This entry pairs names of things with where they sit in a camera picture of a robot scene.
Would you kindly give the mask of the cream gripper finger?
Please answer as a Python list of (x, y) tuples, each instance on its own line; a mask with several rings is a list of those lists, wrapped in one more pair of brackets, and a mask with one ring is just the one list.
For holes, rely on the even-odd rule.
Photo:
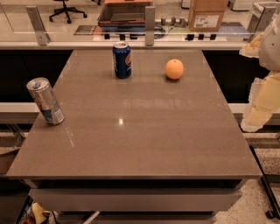
[(262, 38), (263, 38), (263, 33), (261, 32), (255, 38), (253, 38), (250, 43), (245, 45), (239, 51), (239, 54), (243, 57), (258, 58), (259, 57), (259, 47), (260, 47)]
[(241, 120), (246, 132), (256, 132), (280, 108), (280, 73), (270, 72), (263, 79), (255, 78), (249, 92), (248, 105)]

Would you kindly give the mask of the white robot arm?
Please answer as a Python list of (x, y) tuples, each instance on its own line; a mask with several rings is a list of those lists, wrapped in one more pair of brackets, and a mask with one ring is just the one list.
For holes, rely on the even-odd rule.
[(265, 78), (254, 79), (242, 115), (242, 130), (256, 132), (280, 108), (280, 15), (274, 16), (264, 32), (244, 46), (239, 54), (258, 58), (260, 66), (269, 70)]

